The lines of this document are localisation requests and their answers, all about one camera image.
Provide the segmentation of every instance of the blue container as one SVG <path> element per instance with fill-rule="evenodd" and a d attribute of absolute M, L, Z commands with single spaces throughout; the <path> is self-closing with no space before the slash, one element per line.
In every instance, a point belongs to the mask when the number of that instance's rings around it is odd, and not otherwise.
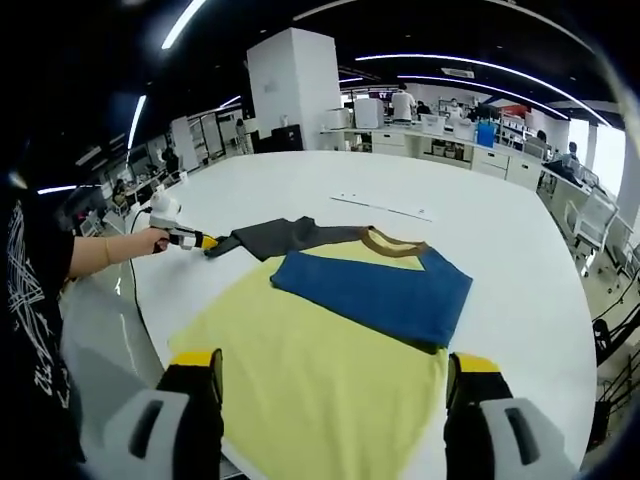
<path fill-rule="evenodd" d="M 492 123 L 478 123 L 478 145 L 493 148 L 493 141 L 496 136 L 496 128 Z"/>

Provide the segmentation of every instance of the t-shirt sleeve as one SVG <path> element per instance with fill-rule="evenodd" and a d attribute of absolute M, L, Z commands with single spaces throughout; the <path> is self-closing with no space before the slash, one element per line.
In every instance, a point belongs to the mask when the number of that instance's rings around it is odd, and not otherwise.
<path fill-rule="evenodd" d="M 57 294 L 69 274 L 75 237 L 71 232 L 60 230 L 37 198 L 23 203 L 23 214 L 27 254 L 39 279 L 51 293 Z"/>

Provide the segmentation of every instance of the printed graphic on shirt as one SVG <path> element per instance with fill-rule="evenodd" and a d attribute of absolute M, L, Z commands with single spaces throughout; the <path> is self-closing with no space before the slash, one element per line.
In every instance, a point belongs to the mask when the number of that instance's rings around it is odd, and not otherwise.
<path fill-rule="evenodd" d="M 66 368 L 57 360 L 55 350 L 58 339 L 42 314 L 45 310 L 45 295 L 25 249 L 24 215 L 20 202 L 16 203 L 9 220 L 7 284 L 9 315 L 13 317 L 14 333 L 19 335 L 22 331 L 35 353 L 33 382 L 50 397 L 53 397 L 55 392 L 60 405 L 68 408 L 68 374 Z"/>

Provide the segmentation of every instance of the hand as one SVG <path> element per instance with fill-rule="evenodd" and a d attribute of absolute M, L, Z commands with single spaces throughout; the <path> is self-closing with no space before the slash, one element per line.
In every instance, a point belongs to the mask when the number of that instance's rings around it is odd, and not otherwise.
<path fill-rule="evenodd" d="M 141 232 L 132 235 L 137 244 L 139 255 L 151 255 L 156 245 L 164 252 L 169 246 L 169 233 L 159 228 L 145 228 Z"/>

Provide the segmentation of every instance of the yellow t-shirt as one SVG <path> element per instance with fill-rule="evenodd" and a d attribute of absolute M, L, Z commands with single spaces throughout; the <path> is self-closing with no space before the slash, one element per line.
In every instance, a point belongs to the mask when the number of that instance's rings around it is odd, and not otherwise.
<path fill-rule="evenodd" d="M 422 270 L 415 256 L 383 256 L 362 242 L 305 253 Z M 226 290 L 171 338 L 172 351 L 222 349 L 225 437 L 267 477 L 398 477 L 437 404 L 446 350 L 423 353 L 273 288 L 283 259 Z"/>

